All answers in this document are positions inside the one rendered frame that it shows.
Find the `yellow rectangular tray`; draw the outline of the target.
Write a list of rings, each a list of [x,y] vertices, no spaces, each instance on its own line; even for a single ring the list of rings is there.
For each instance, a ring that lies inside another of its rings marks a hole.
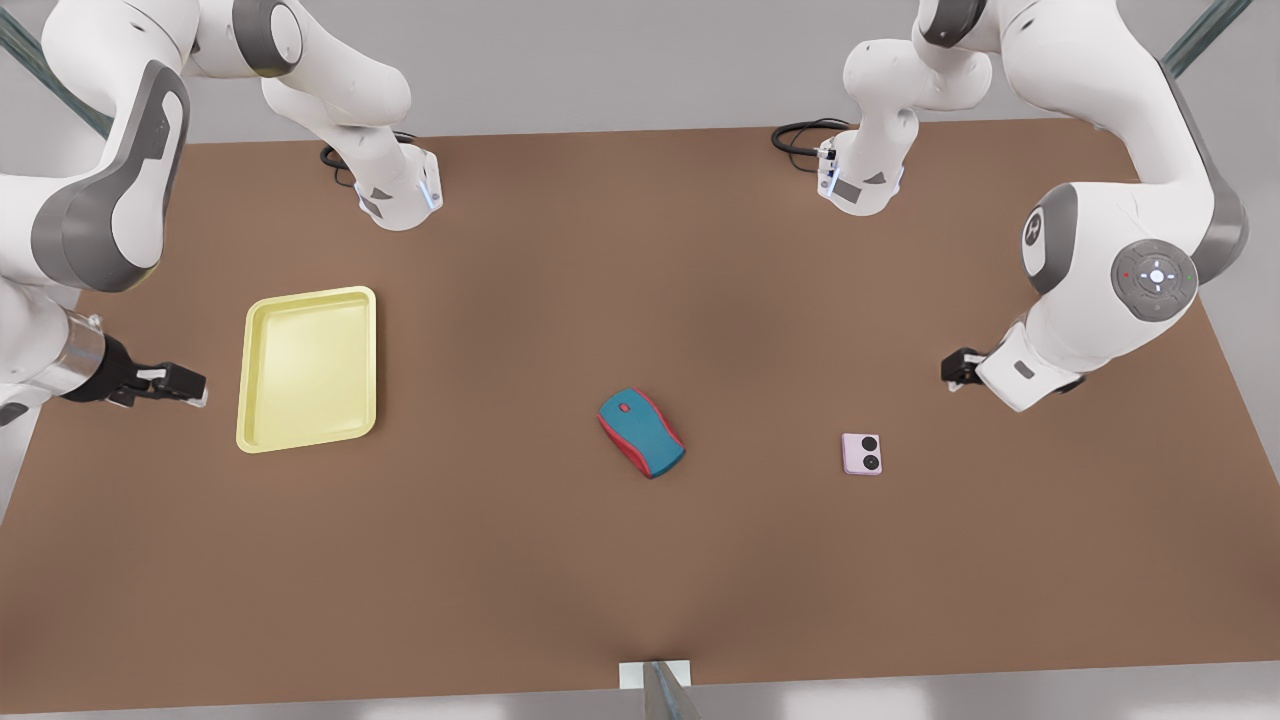
[[[356,439],[378,419],[378,301],[365,286],[257,301],[246,315],[236,442],[265,454]]]

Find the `teal and red computer mouse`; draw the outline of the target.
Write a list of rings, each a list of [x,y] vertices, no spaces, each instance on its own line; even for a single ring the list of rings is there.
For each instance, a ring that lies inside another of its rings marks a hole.
[[[611,442],[649,479],[678,464],[686,448],[654,401],[637,388],[613,393],[596,411]]]

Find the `silver frame post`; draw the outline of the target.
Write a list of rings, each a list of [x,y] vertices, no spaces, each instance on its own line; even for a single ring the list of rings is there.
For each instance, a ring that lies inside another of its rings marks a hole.
[[[1161,64],[1179,78],[1254,0],[1212,0],[1162,55]]]
[[[29,72],[46,90],[68,106],[101,138],[106,138],[113,118],[77,97],[52,72],[41,42],[3,5],[0,5],[0,47]]]
[[[703,720],[695,703],[664,661],[643,664],[645,720]]]

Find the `white post foot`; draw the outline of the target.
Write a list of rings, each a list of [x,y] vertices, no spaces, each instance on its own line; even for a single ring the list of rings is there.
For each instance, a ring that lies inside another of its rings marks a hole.
[[[691,664],[686,659],[681,660],[646,660],[639,662],[623,662],[618,665],[618,688],[641,689],[644,685],[644,671],[653,664],[664,664],[672,673],[676,682],[685,688],[692,687]]]

